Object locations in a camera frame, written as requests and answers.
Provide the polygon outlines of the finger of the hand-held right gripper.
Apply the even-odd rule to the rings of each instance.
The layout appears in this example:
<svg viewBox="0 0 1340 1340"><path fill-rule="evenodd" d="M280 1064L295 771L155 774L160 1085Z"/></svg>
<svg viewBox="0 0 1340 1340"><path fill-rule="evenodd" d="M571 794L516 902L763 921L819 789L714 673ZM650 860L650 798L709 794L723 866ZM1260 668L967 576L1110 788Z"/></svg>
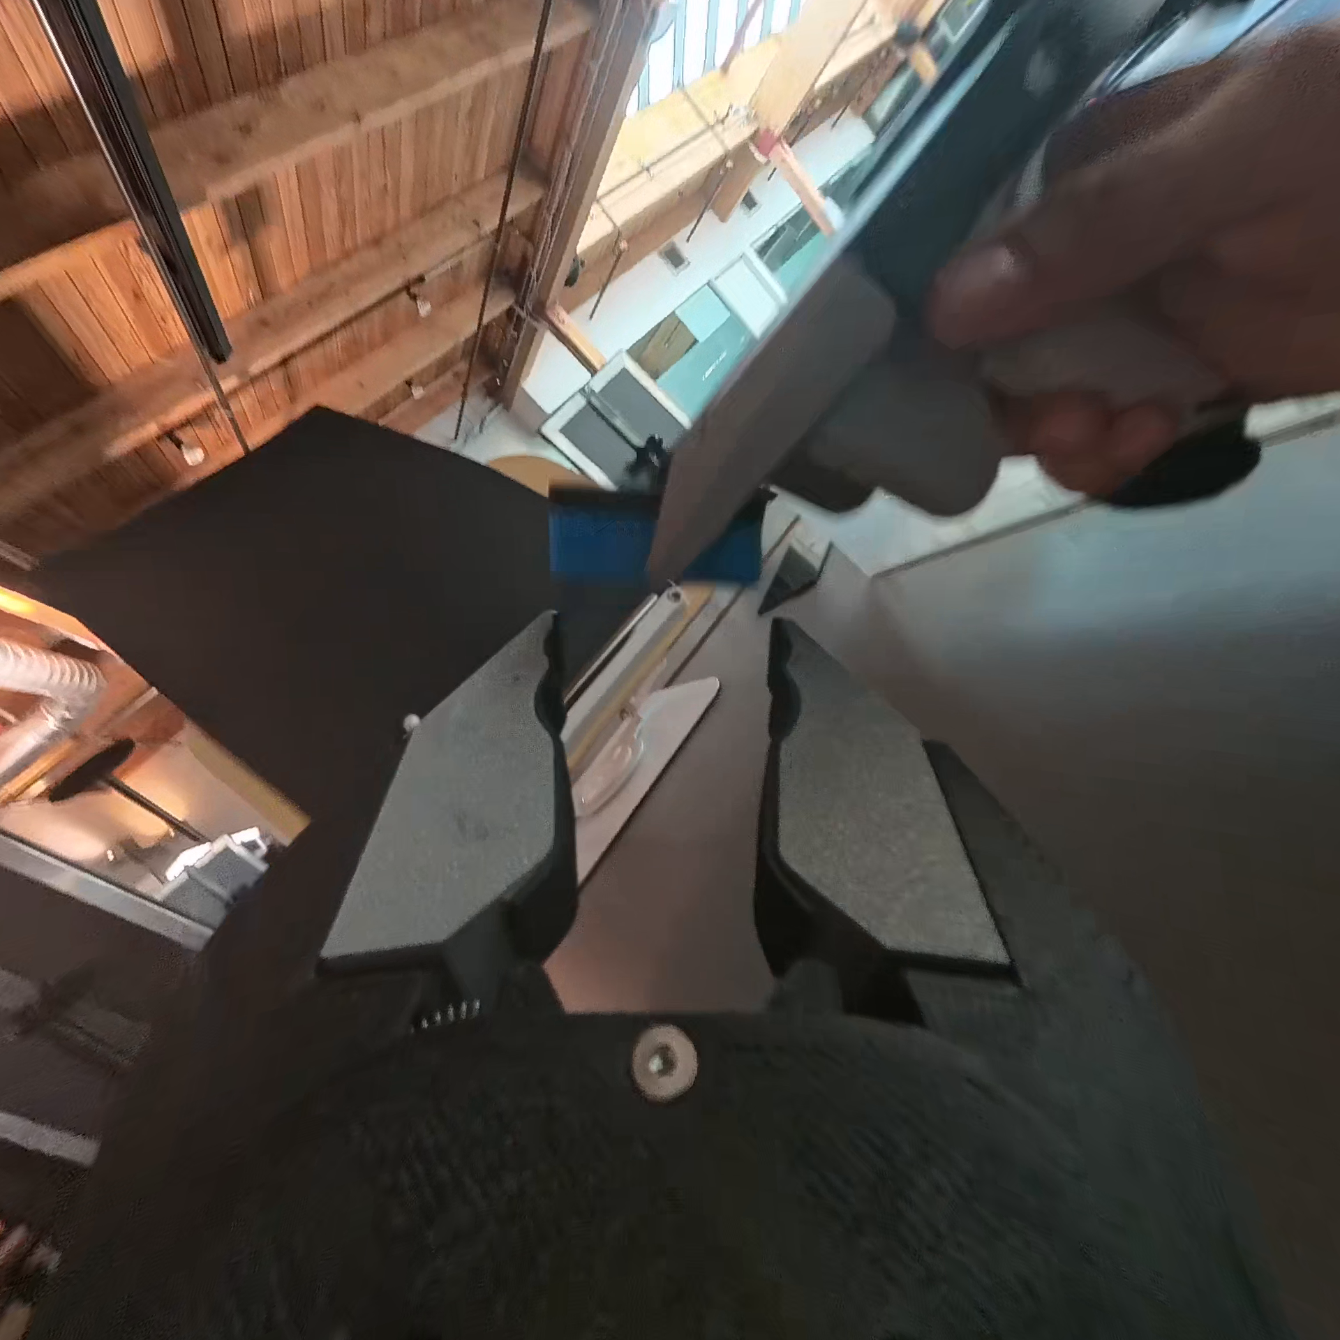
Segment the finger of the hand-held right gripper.
<svg viewBox="0 0 1340 1340"><path fill-rule="evenodd" d="M653 580L676 580L728 530L891 341L896 309L854 256L816 273L671 451Z"/></svg>

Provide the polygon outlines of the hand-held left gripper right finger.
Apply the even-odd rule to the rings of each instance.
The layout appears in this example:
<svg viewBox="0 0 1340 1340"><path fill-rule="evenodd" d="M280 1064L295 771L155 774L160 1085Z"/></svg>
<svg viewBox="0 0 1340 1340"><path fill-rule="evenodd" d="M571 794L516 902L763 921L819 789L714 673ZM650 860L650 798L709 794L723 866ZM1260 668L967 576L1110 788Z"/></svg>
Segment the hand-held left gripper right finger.
<svg viewBox="0 0 1340 1340"><path fill-rule="evenodd" d="M784 618L767 692L753 918L769 972L1011 976L916 728Z"/></svg>

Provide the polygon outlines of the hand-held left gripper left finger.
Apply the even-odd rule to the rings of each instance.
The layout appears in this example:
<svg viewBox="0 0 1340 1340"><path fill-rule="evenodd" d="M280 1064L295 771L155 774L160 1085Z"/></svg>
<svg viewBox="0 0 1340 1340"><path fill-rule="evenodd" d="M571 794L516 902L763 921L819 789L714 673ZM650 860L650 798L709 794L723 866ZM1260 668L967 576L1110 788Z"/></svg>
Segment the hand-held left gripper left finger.
<svg viewBox="0 0 1340 1340"><path fill-rule="evenodd" d="M322 945L327 976L549 962L577 912L564 723L546 610L410 729Z"/></svg>

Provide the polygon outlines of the blue sponge with black side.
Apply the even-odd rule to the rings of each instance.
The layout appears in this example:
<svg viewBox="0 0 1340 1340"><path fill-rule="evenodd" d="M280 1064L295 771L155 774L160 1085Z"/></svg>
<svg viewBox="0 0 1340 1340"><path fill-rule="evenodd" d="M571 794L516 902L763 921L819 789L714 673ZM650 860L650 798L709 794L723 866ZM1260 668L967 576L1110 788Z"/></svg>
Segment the blue sponge with black side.
<svg viewBox="0 0 1340 1340"><path fill-rule="evenodd" d="M753 585L763 576L763 526L773 491L750 500L684 570L673 578L650 576L650 547L661 524L661 492L618 492L585 485L551 485L549 547L551 576L584 582L718 582Z"/></svg>

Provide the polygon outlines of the dark triangular object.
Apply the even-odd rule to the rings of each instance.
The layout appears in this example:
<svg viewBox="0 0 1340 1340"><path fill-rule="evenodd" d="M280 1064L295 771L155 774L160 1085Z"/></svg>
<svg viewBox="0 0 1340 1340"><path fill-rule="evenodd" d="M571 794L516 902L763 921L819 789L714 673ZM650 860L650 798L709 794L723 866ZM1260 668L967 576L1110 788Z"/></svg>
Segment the dark triangular object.
<svg viewBox="0 0 1340 1340"><path fill-rule="evenodd" d="M760 601L760 618L810 593L824 576L829 541L793 539Z"/></svg>

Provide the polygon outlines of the person's right hand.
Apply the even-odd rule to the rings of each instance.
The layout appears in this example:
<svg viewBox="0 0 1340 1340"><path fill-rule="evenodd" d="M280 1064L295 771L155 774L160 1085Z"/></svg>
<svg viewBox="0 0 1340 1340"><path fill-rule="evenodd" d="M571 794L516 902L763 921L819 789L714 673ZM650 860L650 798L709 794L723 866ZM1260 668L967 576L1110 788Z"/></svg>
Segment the person's right hand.
<svg viewBox="0 0 1340 1340"><path fill-rule="evenodd" d="M1018 339L1137 293L1247 404L1337 394L1336 20L1099 104L1077 150L941 270L941 344Z"/></svg>

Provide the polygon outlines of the white framed dark panel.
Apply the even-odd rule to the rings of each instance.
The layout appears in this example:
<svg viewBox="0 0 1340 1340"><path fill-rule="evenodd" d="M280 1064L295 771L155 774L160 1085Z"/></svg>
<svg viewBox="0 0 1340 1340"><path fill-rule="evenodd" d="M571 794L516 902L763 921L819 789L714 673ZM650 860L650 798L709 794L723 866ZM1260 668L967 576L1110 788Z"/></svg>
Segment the white framed dark panel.
<svg viewBox="0 0 1340 1340"><path fill-rule="evenodd" d="M638 451L653 436L671 451L687 431L684 410L636 359L618 354L551 413L539 433L596 485L646 492L656 484L656 469L641 465Z"/></svg>

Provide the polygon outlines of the black board with wooden edge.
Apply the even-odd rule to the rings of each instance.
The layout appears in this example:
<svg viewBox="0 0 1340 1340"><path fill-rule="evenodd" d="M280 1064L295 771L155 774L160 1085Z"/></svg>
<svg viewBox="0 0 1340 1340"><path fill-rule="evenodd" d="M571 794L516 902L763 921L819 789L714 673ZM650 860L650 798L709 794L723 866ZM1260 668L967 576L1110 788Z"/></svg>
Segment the black board with wooden edge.
<svg viewBox="0 0 1340 1340"><path fill-rule="evenodd" d="M32 585L308 820L352 811L404 719L539 616L571 688L650 596L552 578L542 492L330 409Z"/></svg>

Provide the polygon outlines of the silver ventilation duct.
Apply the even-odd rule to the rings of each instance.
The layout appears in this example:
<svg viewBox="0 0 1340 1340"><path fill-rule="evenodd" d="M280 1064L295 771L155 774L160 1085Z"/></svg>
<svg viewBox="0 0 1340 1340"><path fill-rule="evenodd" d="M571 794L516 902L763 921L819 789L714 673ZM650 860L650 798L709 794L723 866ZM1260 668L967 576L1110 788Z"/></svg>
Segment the silver ventilation duct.
<svg viewBox="0 0 1340 1340"><path fill-rule="evenodd" d="M2 798L59 754L108 692L100 666L51 648L2 641L2 692L21 694L28 709L2 723Z"/></svg>

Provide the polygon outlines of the black ceiling rail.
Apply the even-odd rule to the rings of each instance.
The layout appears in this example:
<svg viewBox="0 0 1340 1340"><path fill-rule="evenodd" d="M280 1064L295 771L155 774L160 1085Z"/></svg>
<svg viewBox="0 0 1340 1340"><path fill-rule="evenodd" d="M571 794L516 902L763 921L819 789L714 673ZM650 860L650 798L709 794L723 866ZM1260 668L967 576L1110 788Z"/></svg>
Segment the black ceiling rail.
<svg viewBox="0 0 1340 1340"><path fill-rule="evenodd" d="M32 7L198 357L206 368L222 367L232 357L232 341L100 4L32 2Z"/></svg>

